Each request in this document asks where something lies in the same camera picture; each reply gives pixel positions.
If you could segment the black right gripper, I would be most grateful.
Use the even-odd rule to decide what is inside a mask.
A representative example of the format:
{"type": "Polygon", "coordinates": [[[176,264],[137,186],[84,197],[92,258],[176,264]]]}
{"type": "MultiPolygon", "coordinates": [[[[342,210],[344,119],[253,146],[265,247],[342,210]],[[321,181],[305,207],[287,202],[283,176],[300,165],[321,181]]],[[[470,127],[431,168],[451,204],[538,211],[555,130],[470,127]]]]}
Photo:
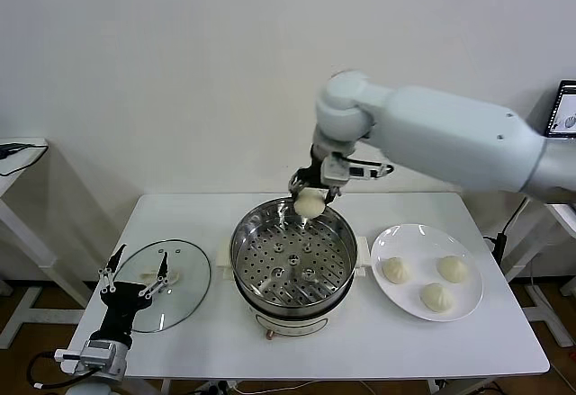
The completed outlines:
{"type": "Polygon", "coordinates": [[[342,195],[342,160],[338,145],[313,143],[310,165],[299,168],[288,183],[288,191],[295,202],[305,189],[325,190],[324,204],[329,206],[342,195]]]}

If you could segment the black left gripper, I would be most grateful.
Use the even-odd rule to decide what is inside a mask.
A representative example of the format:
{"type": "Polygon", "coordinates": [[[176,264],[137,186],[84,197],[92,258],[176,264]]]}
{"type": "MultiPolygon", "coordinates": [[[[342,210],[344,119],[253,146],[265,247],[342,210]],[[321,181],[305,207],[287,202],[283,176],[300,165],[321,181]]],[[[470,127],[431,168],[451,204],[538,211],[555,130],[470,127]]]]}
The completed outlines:
{"type": "Polygon", "coordinates": [[[117,282],[113,278],[126,245],[122,244],[98,270],[102,284],[100,298],[107,306],[103,322],[92,335],[92,340],[131,342],[131,331],[136,314],[152,305],[152,297],[169,284],[168,253],[164,252],[161,263],[147,286],[140,283],[117,282]]]}

